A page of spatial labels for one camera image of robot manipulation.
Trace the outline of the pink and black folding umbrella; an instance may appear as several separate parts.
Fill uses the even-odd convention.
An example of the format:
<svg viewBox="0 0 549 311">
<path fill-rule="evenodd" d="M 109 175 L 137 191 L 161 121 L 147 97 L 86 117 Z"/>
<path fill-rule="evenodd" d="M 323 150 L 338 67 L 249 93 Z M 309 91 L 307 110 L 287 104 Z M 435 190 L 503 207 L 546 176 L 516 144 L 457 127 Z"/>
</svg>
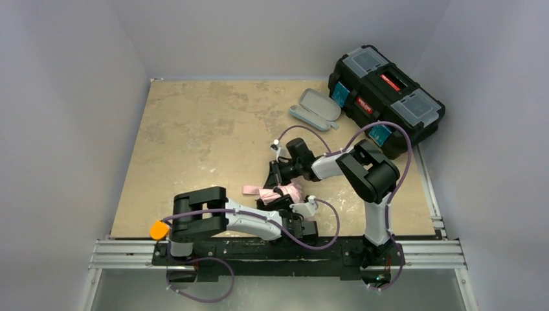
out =
<svg viewBox="0 0 549 311">
<path fill-rule="evenodd" d="M 302 187 L 292 181 L 288 185 L 278 185 L 272 189 L 261 188 L 254 185 L 245 185 L 242 188 L 242 194 L 255 195 L 258 197 L 258 201 L 263 205 L 274 202 L 275 200 L 288 195 L 291 198 L 292 204 L 304 203 L 304 195 L 302 193 Z"/>
</svg>

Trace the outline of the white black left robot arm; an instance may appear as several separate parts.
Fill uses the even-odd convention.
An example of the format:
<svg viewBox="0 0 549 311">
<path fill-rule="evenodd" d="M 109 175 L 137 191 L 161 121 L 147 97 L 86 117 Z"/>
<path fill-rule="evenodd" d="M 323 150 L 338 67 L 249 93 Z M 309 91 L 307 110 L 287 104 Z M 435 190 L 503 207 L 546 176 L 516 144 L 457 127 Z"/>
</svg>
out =
<svg viewBox="0 0 549 311">
<path fill-rule="evenodd" d="M 315 201 L 304 202 L 293 187 L 245 189 L 257 195 L 255 207 L 247 207 L 227 197 L 224 187 L 209 187 L 178 194 L 173 212 L 163 219 L 168 226 L 169 254 L 190 257 L 194 245 L 225 231 L 253 235 L 271 244 L 287 239 L 291 233 L 303 243 L 318 239 Z"/>
</svg>

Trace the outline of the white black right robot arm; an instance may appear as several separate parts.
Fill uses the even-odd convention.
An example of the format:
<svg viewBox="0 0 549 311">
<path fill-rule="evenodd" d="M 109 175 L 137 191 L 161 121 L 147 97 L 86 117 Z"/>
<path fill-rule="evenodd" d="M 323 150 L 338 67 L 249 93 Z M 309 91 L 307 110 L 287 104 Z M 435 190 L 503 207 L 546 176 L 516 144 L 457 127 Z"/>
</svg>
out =
<svg viewBox="0 0 549 311">
<path fill-rule="evenodd" d="M 401 176 L 389 158 L 366 140 L 334 155 L 314 155 L 302 138 L 296 138 L 286 143 L 286 151 L 289 157 L 278 156 L 269 163 L 266 188 L 280 188 L 297 178 L 320 182 L 344 176 L 364 201 L 366 254 L 379 257 L 395 245 L 389 205 Z"/>
</svg>

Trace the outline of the light blue glasses case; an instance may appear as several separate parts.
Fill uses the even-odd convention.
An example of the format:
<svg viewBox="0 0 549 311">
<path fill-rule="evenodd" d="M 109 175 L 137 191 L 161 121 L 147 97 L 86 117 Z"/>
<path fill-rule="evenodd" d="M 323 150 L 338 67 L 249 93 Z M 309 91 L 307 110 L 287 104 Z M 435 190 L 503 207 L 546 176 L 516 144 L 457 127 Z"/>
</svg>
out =
<svg viewBox="0 0 549 311">
<path fill-rule="evenodd" d="M 298 105 L 289 108 L 289 113 L 322 132 L 339 129 L 336 121 L 341 115 L 341 107 L 332 98 L 316 89 L 307 88 L 301 94 Z"/>
</svg>

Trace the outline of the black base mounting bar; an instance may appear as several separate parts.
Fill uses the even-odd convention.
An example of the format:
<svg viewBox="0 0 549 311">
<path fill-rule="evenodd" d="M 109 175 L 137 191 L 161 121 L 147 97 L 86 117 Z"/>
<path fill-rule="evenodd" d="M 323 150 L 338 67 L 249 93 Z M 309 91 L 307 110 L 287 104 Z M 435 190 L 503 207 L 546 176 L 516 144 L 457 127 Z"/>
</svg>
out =
<svg viewBox="0 0 549 311">
<path fill-rule="evenodd" d="M 190 266 L 200 282 L 217 281 L 222 275 L 262 277 L 337 277 L 342 281 L 387 284 L 390 269 L 403 262 L 401 245 L 385 254 L 369 257 L 364 237 L 340 236 L 323 250 L 310 250 L 290 239 L 271 244 L 260 238 L 209 238 L 194 245 L 190 257 L 169 254 L 169 243 L 153 249 L 153 266 Z"/>
</svg>

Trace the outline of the black toolbox with clear lids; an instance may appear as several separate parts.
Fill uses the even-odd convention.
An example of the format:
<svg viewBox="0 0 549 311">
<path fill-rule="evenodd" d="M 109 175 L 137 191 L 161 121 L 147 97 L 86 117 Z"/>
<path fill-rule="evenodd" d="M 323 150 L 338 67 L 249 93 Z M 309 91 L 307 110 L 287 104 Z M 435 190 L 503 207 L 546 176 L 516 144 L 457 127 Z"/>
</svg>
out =
<svg viewBox="0 0 549 311">
<path fill-rule="evenodd" d="M 389 159 L 407 152 L 405 138 L 392 122 L 408 134 L 412 146 L 437 129 L 445 106 L 373 45 L 363 45 L 339 58 L 328 80 L 330 97 L 359 127 L 379 122 L 366 136 Z"/>
</svg>

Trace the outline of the orange and black tool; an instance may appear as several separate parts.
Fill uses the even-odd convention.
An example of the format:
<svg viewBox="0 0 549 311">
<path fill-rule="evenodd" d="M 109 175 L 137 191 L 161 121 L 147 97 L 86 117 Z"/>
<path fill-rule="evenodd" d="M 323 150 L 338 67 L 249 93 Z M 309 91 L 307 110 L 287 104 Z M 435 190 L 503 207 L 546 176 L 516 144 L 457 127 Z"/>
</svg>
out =
<svg viewBox="0 0 549 311">
<path fill-rule="evenodd" d="M 170 224 L 157 220 L 149 230 L 149 235 L 153 240 L 159 241 L 165 239 L 170 232 Z"/>
</svg>

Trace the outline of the aluminium rail frame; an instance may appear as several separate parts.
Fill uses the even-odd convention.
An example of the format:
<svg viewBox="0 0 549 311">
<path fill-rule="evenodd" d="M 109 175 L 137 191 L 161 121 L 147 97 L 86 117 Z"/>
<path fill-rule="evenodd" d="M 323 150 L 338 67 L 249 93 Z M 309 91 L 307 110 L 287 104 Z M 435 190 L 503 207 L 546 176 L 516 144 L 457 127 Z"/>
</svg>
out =
<svg viewBox="0 0 549 311">
<path fill-rule="evenodd" d="M 221 276 L 337 277 L 373 285 L 395 281 L 398 271 L 449 270 L 457 278 L 465 309 L 478 310 L 459 241 L 416 238 L 400 245 L 371 253 L 360 237 L 342 236 L 328 249 L 313 251 L 259 238 L 209 238 L 195 245 L 190 258 L 175 259 L 167 242 L 99 240 L 89 268 L 177 272 L 179 282 L 214 282 Z"/>
</svg>

